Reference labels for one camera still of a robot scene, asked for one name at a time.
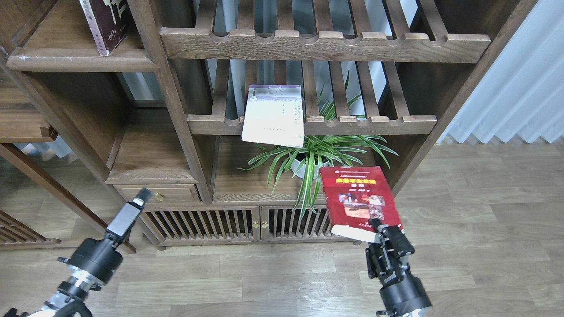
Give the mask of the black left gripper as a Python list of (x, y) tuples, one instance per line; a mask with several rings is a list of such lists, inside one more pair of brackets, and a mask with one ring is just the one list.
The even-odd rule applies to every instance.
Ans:
[(123, 261), (116, 249), (128, 238), (137, 217), (152, 196), (153, 192), (149, 189), (141, 189), (132, 201), (123, 205), (105, 229), (104, 239), (87, 238), (70, 259), (59, 257), (59, 262), (67, 264), (73, 271), (66, 284), (74, 287), (101, 287), (109, 282)]

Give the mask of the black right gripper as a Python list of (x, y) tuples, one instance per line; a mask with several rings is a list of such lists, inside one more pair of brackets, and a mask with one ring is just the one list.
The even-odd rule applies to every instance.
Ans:
[(365, 249), (368, 275), (378, 277), (382, 284), (388, 278), (402, 278), (379, 290), (385, 310), (379, 315), (389, 317), (424, 317), (432, 303), (419, 278), (409, 273), (408, 257), (415, 253), (413, 245), (397, 225), (384, 225), (377, 218), (369, 219), (376, 231), (375, 242)]

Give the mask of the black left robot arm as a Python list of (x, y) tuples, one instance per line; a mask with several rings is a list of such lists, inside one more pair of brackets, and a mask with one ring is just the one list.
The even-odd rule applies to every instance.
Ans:
[(92, 313), (85, 305), (88, 292), (100, 291), (113, 277), (123, 261), (117, 248), (129, 237), (137, 217), (153, 195), (149, 189), (142, 188), (132, 201), (123, 205), (105, 229), (102, 239), (87, 238), (70, 258), (58, 258), (71, 269), (72, 274), (59, 285), (40, 310), (29, 314), (18, 313), (16, 308), (11, 308), (5, 316), (72, 317), (78, 313), (81, 317), (91, 317)]

